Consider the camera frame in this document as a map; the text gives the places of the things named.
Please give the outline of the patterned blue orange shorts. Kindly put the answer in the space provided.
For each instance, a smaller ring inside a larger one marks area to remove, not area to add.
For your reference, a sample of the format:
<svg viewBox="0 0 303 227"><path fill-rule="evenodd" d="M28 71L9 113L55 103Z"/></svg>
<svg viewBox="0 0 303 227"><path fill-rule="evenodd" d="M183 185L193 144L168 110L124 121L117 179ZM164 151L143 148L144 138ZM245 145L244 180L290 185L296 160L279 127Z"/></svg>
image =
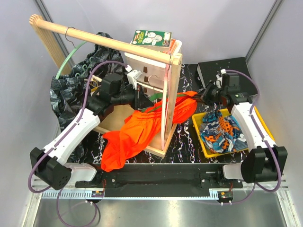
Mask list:
<svg viewBox="0 0 303 227"><path fill-rule="evenodd" d="M232 115L223 116L219 110L207 112L199 126L205 147L212 153L225 154L248 148L244 134Z"/></svg>

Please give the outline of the pink hanger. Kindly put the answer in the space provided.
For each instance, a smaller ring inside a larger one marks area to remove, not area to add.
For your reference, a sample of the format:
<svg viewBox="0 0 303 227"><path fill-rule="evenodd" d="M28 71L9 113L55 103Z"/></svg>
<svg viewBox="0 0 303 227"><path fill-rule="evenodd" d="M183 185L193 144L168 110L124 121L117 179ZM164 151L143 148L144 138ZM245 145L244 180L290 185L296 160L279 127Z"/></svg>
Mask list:
<svg viewBox="0 0 303 227"><path fill-rule="evenodd" d="M161 139L161 149L164 150L165 146L165 128L166 120L168 114L168 92L170 90L170 78L171 78L171 64L172 64L172 54L169 52L169 64L165 66L164 83L163 83L163 93L162 93L162 106L161 106L161 129L160 129L160 139Z"/></svg>

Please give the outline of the dark green hanger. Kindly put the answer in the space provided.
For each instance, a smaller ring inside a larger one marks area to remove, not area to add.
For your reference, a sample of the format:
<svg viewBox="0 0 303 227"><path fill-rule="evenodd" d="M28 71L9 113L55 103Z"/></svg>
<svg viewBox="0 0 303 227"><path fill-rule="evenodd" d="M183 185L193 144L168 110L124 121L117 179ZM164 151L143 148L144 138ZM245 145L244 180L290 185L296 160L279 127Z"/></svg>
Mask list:
<svg viewBox="0 0 303 227"><path fill-rule="evenodd" d="M195 94L195 92L188 91L188 92L180 92L177 93L176 103L175 103L175 114L182 115L182 117L178 118L185 118L191 116L196 109L196 102L195 100L191 99L191 97ZM155 93L149 97L150 101L155 101L156 99L162 99L163 93ZM168 99L166 101L166 111L168 111ZM146 107L143 110L140 110L142 113L151 113L153 111L158 111L161 108L161 103L155 104L153 107Z"/></svg>

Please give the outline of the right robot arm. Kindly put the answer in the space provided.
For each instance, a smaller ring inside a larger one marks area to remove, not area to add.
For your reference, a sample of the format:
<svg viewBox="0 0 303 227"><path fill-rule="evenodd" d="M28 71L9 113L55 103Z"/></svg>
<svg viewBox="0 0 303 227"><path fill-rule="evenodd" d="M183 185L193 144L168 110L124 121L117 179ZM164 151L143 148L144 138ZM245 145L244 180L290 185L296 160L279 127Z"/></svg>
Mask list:
<svg viewBox="0 0 303 227"><path fill-rule="evenodd" d="M226 187L232 179L246 183L276 181L279 188L286 163L287 150L278 146L270 137L266 125L255 109L255 100L240 92L239 76L246 74L236 70L221 71L221 85L210 81L206 88L194 96L205 105L223 104L239 124L246 139L249 154L242 163L226 164L215 175L219 187Z"/></svg>

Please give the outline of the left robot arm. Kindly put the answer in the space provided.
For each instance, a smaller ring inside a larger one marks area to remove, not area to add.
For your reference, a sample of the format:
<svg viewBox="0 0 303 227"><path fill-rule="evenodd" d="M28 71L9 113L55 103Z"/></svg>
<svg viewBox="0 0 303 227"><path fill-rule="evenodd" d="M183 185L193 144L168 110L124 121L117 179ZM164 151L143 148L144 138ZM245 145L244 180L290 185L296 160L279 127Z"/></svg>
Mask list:
<svg viewBox="0 0 303 227"><path fill-rule="evenodd" d="M30 152L32 170L28 177L28 187L33 189L31 180L35 175L48 184L48 188L60 190L73 176L79 176L91 187L102 183L102 175L90 164L67 166L67 160L79 143L108 115L117 105L129 105L134 110L153 106L153 102L143 92L141 85L125 84L124 77L108 73L92 96L85 95L83 107L74 120L43 149L33 148Z"/></svg>

